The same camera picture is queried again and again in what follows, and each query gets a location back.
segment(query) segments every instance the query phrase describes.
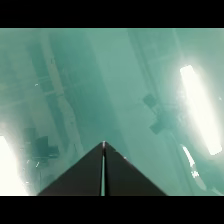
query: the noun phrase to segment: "glass surface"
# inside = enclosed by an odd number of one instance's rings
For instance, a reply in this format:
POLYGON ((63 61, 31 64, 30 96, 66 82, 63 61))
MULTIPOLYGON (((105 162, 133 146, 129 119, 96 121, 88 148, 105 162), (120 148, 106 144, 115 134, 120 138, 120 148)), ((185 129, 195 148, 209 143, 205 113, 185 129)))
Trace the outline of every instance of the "glass surface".
POLYGON ((223 56, 223 29, 0 29, 0 194, 107 141, 168 195, 224 195, 223 56))

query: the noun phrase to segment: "teal surface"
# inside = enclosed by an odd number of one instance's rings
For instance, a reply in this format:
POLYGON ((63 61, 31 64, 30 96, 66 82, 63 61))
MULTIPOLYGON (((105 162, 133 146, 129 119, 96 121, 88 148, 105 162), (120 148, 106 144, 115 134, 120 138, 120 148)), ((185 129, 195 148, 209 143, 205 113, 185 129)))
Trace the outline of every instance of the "teal surface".
POLYGON ((168 195, 224 194, 223 151, 209 154, 180 73, 200 76, 223 146, 223 55, 223 29, 0 29, 0 135, 27 194, 102 141, 168 195), (58 158, 29 159, 44 136, 58 158))

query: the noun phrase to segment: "reflective surface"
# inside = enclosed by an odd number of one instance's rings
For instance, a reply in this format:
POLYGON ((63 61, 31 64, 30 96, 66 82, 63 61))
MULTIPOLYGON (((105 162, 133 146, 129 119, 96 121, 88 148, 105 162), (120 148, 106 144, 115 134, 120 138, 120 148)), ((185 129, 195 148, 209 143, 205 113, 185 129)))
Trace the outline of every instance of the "reflective surface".
POLYGON ((0 194, 105 140, 168 195, 224 195, 223 52, 223 29, 0 29, 0 194))

